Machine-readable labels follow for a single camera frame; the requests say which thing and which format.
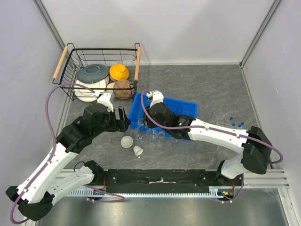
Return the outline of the clear acrylic tube rack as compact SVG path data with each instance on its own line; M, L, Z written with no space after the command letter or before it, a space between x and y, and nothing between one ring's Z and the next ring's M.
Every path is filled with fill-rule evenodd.
M226 128L232 128L233 127L232 123L224 123L224 122L220 122L220 121L218 121L216 123L216 125L221 126L221 127L226 127Z

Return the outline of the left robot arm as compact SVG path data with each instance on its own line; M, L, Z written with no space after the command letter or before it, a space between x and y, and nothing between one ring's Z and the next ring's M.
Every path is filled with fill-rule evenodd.
M123 107L115 111L103 104L86 107L82 116L55 137L53 148L37 169L22 184L6 190L13 207L27 220L39 221L73 190L90 183L99 185L104 170L93 160L57 182L54 179L95 137L103 132L125 132L130 123Z

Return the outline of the blue plastic divided bin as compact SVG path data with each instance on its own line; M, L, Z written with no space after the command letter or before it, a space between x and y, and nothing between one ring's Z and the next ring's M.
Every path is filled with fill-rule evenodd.
M147 97L148 92L146 92L143 95L143 103L147 111L149 111L149 106L152 102L152 97L149 99ZM168 98L165 97L163 100L163 103L175 114L175 115L187 115L196 118L197 112L198 112L198 104L189 102L189 101L184 101L184 100L179 100L179 99L174 99L174 98ZM138 120L141 119L144 116L144 111L141 105L141 92L137 93L133 104L130 109L129 113L129 120L131 121L130 128L131 129L136 129L138 128ZM140 131L146 132L149 128L146 128L145 126L140 127ZM155 127L155 130L157 132L164 131L160 127ZM172 137L172 135L169 135L167 132L165 132L166 137Z

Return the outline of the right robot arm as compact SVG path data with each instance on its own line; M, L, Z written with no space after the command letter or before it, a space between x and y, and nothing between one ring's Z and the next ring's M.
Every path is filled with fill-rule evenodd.
M235 151L235 157L221 161L218 166L215 179L220 185L227 185L247 172L267 172L271 142L261 128L231 129L209 124L192 116L176 115L162 102L147 107L144 117L148 128L160 127L176 139L204 141Z

